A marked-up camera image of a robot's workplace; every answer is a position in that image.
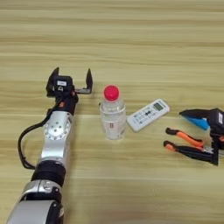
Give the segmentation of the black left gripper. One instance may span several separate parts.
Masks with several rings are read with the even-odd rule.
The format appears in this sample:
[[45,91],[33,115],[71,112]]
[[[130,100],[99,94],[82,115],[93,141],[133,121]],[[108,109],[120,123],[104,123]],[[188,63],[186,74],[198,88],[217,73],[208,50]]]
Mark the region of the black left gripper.
[[74,114],[75,105],[78,102],[79,98],[77,95],[90,95],[93,88],[93,76],[91,70],[87,70],[86,76],[86,86],[82,89],[68,89],[65,87],[53,87],[53,79],[59,75],[59,67],[56,67],[48,78],[46,84],[46,96],[52,97],[55,99],[55,104],[52,108],[49,108],[47,114],[50,114],[53,111],[64,111]]

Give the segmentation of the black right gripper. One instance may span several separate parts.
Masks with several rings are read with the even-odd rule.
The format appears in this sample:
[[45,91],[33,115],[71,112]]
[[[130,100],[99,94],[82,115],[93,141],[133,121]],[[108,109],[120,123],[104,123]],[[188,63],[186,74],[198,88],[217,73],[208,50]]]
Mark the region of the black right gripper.
[[[207,118],[210,114],[210,111],[207,109],[186,109],[179,113],[181,116],[187,116],[197,119]],[[224,151],[224,135],[210,133],[210,137],[212,138],[212,147],[213,150],[205,151],[199,150],[193,147],[187,146],[176,146],[175,151],[196,160],[208,162],[212,165],[219,164],[219,153],[217,150]]]

